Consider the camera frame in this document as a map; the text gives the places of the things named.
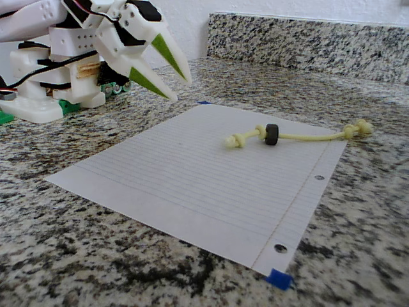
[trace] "wall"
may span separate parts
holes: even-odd
[[[166,16],[176,41],[188,59],[206,54],[207,22],[209,13],[238,12],[262,15],[302,17],[352,22],[368,22],[409,26],[408,0],[151,0]],[[13,80],[10,63],[5,61],[16,43],[0,43],[0,75],[8,83]],[[165,63],[154,52],[147,52],[146,59],[153,67]]]

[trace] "yellow rope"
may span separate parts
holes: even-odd
[[[328,136],[298,136],[294,134],[279,134],[279,139],[296,139],[299,141],[330,141],[331,139],[345,138],[351,139],[356,133],[361,136],[368,136],[373,132],[373,126],[365,120],[359,120],[355,125],[346,125],[344,130],[337,134]],[[243,148],[245,140],[253,136],[258,136],[259,139],[264,140],[267,137],[265,128],[261,125],[256,126],[255,130],[248,131],[245,134],[233,134],[226,138],[225,144],[228,148]]]

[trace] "black cable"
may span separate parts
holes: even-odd
[[[49,72],[50,70],[54,70],[54,69],[57,69],[57,68],[60,68],[60,67],[64,67],[64,66],[66,66],[68,64],[80,61],[82,59],[89,58],[90,56],[94,56],[96,54],[98,54],[97,51],[90,51],[90,52],[81,54],[80,56],[74,56],[72,58],[66,59],[65,61],[55,62],[54,64],[52,64],[50,66],[34,70],[33,72],[30,72],[29,74],[25,75],[23,78],[18,80],[16,83],[13,83],[12,85],[7,86],[7,88],[16,88],[16,87],[20,86],[21,84],[23,84],[24,82],[26,82],[27,79],[31,78],[34,75],[42,74],[44,72]]]

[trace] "sheet of paper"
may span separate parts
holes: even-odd
[[[224,147],[226,137],[268,123],[288,134],[333,133],[197,106],[47,180],[265,275],[285,271],[346,142],[250,138],[245,148]]]

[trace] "rope toy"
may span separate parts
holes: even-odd
[[[279,126],[274,123],[269,123],[265,128],[257,125],[255,130],[248,131],[245,134],[233,134],[225,139],[227,148],[243,148],[245,140],[253,136],[264,141],[267,145],[276,145],[279,138],[281,139],[296,139],[299,141],[330,141],[332,139],[345,138],[351,139],[355,134],[368,136],[373,133],[373,125],[365,120],[358,120],[355,125],[346,125],[342,132],[331,134],[328,136],[298,136],[295,134],[279,133]]]

